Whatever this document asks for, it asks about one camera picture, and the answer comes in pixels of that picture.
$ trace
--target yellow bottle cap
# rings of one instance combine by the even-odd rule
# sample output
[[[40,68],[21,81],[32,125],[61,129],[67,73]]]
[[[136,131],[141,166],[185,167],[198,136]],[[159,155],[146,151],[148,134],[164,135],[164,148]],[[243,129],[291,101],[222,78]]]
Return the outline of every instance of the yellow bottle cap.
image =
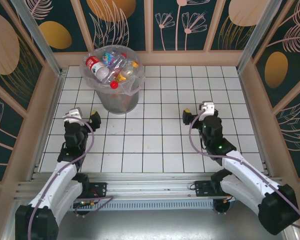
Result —
[[[136,62],[136,61],[133,61],[133,62],[132,62],[132,66],[133,66],[134,68],[137,68],[137,67],[139,67],[139,63]]]

